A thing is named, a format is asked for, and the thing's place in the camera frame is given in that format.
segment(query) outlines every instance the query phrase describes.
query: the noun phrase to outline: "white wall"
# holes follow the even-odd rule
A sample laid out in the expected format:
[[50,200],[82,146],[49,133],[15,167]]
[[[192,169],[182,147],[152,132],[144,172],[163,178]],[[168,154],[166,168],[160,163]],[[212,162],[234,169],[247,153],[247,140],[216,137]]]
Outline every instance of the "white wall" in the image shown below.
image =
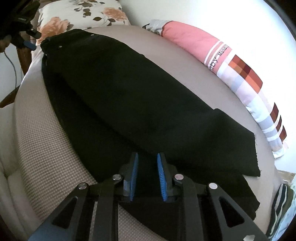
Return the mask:
[[[15,65],[17,71],[17,85],[22,81],[22,70],[17,56],[16,47],[12,44],[5,50],[7,56]],[[5,57],[4,53],[0,53],[0,101],[2,101],[11,91],[15,89],[15,73],[11,63]]]
[[120,0],[132,25],[175,20],[201,28],[227,43],[262,79],[276,102],[289,150],[278,169],[296,172],[296,42],[263,0]]

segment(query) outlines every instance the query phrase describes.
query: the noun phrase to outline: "striped fabric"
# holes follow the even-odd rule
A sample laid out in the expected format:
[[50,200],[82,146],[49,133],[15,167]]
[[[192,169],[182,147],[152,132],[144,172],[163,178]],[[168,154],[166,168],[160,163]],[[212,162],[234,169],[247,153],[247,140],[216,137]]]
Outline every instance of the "striped fabric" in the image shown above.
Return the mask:
[[145,28],[179,45],[214,72],[240,99],[262,129],[275,158],[287,145],[282,118],[258,75],[228,45],[209,33],[176,21],[152,20]]
[[272,239],[279,227],[281,219],[292,204],[294,191],[286,184],[282,184],[277,191],[271,208],[271,218],[266,235]]

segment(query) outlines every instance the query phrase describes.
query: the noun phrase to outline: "metal rivet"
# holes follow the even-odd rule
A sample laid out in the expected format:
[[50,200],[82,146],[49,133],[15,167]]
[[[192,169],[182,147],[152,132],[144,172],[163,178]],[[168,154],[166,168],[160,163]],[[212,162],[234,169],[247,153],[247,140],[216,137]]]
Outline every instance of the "metal rivet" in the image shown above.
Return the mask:
[[86,183],[80,183],[80,184],[78,185],[78,188],[79,188],[80,190],[86,189],[86,188],[87,188],[87,184],[86,184]]
[[218,188],[218,185],[216,183],[210,183],[209,184],[209,188],[210,189],[217,189]]
[[118,180],[120,180],[121,179],[121,175],[120,174],[115,174],[115,175],[113,175],[113,180],[114,181],[118,181]]
[[254,241],[255,235],[247,235],[243,241]]
[[176,174],[175,175],[175,179],[176,180],[183,180],[184,179],[184,176],[182,174]]

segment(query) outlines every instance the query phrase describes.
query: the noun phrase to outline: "orange rose print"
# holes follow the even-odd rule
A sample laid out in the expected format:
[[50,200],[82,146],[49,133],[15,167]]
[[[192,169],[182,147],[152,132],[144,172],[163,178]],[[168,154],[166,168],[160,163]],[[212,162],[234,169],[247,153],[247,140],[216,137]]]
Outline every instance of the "orange rose print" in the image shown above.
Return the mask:
[[47,24],[37,29],[42,34],[42,36],[40,39],[37,39],[36,44],[40,44],[47,37],[64,33],[67,30],[68,24],[69,21],[67,19],[61,21],[59,17],[52,17]]
[[120,9],[116,9],[113,7],[104,8],[103,14],[107,15],[110,18],[113,18],[117,21],[124,21],[127,19],[126,14]]

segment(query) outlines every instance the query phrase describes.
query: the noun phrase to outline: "black cable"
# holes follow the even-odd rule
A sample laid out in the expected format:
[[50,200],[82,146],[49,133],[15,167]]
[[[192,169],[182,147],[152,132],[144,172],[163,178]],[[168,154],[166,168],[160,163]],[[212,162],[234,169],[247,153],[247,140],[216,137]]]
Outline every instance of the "black cable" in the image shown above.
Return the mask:
[[15,88],[17,87],[17,71],[15,70],[15,65],[13,64],[13,62],[10,60],[10,58],[7,56],[6,52],[4,51],[4,54],[6,56],[6,58],[9,60],[9,62],[12,64],[13,69],[15,71]]

